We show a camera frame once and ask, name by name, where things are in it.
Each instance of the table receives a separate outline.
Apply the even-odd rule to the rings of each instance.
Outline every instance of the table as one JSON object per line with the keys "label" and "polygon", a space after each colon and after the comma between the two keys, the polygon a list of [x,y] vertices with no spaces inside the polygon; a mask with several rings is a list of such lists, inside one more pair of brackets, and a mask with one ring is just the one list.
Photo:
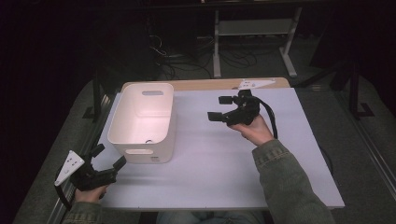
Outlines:
{"label": "table", "polygon": [[[228,85],[228,90],[208,87],[220,84],[221,80],[171,81],[176,89],[177,109],[177,139],[172,160],[164,164],[127,163],[120,170],[117,183],[109,187],[102,200],[103,207],[136,211],[266,208],[259,173],[250,152],[254,146],[225,124],[207,120],[207,111],[227,112],[235,108],[235,105],[219,105],[218,97],[237,94],[237,90],[231,88],[240,80],[224,80],[225,84],[219,89]],[[179,85],[182,83],[189,83],[196,89],[201,87],[204,91],[185,91],[185,86]],[[288,86],[268,86],[252,90],[252,93],[273,108],[279,140],[303,166],[314,192],[329,208],[343,207],[344,202],[320,154],[295,90],[284,87]],[[120,157],[106,139],[109,121],[119,99],[117,95],[99,140],[106,150],[92,161],[97,170],[110,168]],[[264,111],[262,115],[268,121]]]}

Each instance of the forearm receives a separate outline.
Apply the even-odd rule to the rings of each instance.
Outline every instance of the forearm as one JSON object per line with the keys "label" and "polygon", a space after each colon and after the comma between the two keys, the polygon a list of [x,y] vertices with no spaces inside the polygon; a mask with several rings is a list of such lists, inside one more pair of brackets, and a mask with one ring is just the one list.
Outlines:
{"label": "forearm", "polygon": [[63,224],[102,223],[102,206],[99,203],[74,203]]}
{"label": "forearm", "polygon": [[255,148],[253,157],[276,224],[334,223],[299,162],[278,140]]}

